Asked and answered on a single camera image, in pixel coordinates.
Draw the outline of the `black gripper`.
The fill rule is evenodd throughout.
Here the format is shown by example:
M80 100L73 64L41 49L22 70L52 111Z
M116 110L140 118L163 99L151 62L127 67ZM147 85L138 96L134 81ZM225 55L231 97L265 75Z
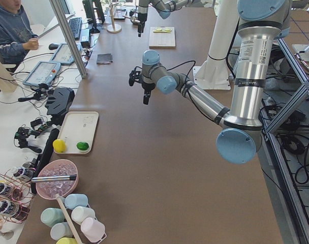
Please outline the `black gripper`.
M144 32L144 25L147 21L147 13L138 13L138 37L141 37L141 34Z
M143 96L143 104L147 105L149 103L149 98L151 91L154 90L154 83L147 83L145 81L142 81L141 83L142 88L144 89L144 96Z

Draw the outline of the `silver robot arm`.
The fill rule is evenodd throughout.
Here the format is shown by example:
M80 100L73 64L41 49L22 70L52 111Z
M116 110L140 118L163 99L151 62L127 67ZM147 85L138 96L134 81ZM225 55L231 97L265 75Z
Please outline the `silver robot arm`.
M167 1L162 0L140 0L137 10L138 20L138 37L141 37L144 32L145 23L148 17L148 7L151 5L155 8L162 19L166 19L170 16L171 12L177 11L184 6L191 5L195 1L192 0L179 0L179 1Z
M233 37L241 38L234 90L230 108L223 106L206 90L212 86L205 75L196 84L185 74L169 72L155 50L142 57L140 83L144 104L155 88L164 94L179 91L210 121L222 127L216 146L227 161L250 161L262 144L262 124L258 115L265 87L273 41L288 34L291 1L222 1L214 27L207 61L207 72L217 73L226 65Z

